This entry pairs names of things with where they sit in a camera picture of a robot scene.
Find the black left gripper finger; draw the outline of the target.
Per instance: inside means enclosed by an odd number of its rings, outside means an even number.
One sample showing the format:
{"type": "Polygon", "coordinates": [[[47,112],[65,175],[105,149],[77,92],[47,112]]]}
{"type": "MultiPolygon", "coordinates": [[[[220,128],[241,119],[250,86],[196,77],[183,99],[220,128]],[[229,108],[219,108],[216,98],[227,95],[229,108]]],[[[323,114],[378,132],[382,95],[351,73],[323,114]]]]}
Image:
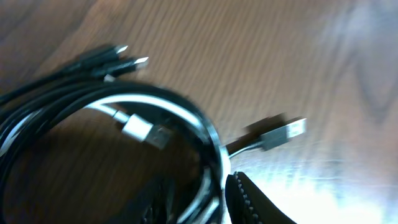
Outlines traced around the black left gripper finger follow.
{"type": "Polygon", "coordinates": [[[232,224],[295,224],[244,172],[227,177],[225,198],[232,224]]]}

